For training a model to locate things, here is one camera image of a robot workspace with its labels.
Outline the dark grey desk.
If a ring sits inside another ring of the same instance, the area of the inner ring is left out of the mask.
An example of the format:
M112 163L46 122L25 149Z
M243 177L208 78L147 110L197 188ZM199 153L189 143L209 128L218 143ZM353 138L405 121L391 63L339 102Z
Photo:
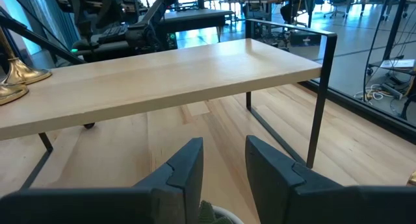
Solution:
M232 10L198 9L166 13L160 26L166 32L181 32L215 27L220 42L221 28L226 24L226 17L233 15Z

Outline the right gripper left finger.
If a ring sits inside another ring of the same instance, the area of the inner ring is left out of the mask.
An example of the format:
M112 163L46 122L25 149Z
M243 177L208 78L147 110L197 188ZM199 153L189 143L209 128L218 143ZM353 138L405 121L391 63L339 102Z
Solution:
M193 138L132 187L28 189L0 198L0 224L196 224L203 140Z

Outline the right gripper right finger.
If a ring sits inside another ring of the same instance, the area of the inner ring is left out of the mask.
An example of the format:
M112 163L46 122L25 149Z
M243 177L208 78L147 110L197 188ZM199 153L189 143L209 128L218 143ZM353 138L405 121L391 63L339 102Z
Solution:
M416 187L343 186L252 135L245 157L261 224L416 224Z

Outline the black office chair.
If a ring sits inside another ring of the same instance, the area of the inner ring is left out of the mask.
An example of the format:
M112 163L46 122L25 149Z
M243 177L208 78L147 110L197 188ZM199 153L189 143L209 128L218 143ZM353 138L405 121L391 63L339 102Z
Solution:
M344 19L348 17L352 0L329 0L329 4L333 7L331 12L325 13L324 18L334 18L340 14Z

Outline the small plant in white pot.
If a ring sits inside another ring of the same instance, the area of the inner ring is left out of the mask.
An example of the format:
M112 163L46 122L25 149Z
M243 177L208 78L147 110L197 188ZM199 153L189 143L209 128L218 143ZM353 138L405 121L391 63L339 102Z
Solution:
M234 213L225 208L202 201L197 224L244 224Z

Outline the light wooden table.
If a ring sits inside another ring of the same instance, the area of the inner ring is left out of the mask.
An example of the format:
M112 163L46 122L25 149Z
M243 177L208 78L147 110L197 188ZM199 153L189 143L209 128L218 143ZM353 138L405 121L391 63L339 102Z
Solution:
M337 35L326 37L322 63L257 41L256 20L243 40L58 68L29 93L0 108L0 141L37 134L45 153L23 183L28 188L53 146L47 132L208 99L319 79L307 157L302 158L264 119L261 125L296 161L312 168Z

